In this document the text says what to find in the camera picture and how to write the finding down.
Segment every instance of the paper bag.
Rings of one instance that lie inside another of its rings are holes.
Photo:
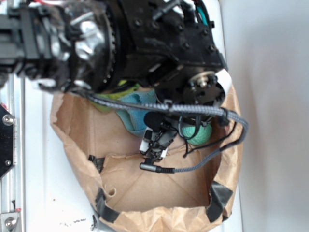
[[[222,107],[239,113],[232,87]],[[51,124],[78,179],[100,220],[118,232],[205,232],[231,215],[239,178],[242,145],[232,147],[203,168],[187,173],[159,174],[139,168],[144,162],[141,138],[126,131],[114,111],[99,112],[86,99],[54,97]],[[211,141],[233,127],[212,122]],[[191,167],[207,154],[237,139],[241,127],[222,144],[197,150],[183,158],[185,147],[176,138],[162,167]],[[98,171],[89,156],[103,160]]]

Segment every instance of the bolt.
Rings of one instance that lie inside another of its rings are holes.
[[[140,27],[143,25],[143,21],[142,21],[141,19],[139,19],[139,18],[136,18],[136,19],[134,20],[134,25],[135,25],[136,27],[140,28]]]
[[[4,224],[9,231],[12,231],[16,227],[17,221],[15,218],[9,217]]]
[[[182,25],[182,24],[178,24],[178,25],[176,26],[176,30],[177,30],[178,32],[183,31],[183,25]]]
[[[209,49],[209,51],[212,53],[212,52],[214,52],[214,51],[217,50],[217,47],[216,47],[214,44],[212,44],[212,45],[209,46],[208,49]]]
[[[203,30],[203,31],[202,31],[202,34],[203,34],[204,36],[208,35],[208,30],[207,30],[207,29]]]
[[[5,126],[11,126],[14,124],[14,118],[12,115],[5,115],[2,118],[2,122],[4,123]]]
[[[12,162],[11,162],[10,160],[7,160],[7,161],[5,162],[5,165],[6,165],[6,166],[10,166],[11,163],[12,163]]]
[[[159,29],[160,29],[160,26],[159,26],[159,24],[158,24],[156,21],[153,21],[153,22],[151,23],[151,27],[152,27],[153,29],[155,29],[155,30],[159,30]]]
[[[183,44],[183,49],[188,50],[190,49],[190,45],[188,43]]]

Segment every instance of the black mounting plate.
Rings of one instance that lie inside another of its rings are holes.
[[[0,105],[0,179],[13,167],[14,124],[5,125],[3,118],[13,116]]]

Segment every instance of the blue cloth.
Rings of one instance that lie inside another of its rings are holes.
[[[155,103],[155,91],[149,92],[132,92],[119,99],[127,103]],[[117,110],[116,113],[121,118],[128,132],[143,137],[146,130],[144,117],[148,111],[146,110]]]

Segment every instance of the white wall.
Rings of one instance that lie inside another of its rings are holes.
[[[244,232],[309,231],[309,1],[221,0],[227,63],[250,122]]]

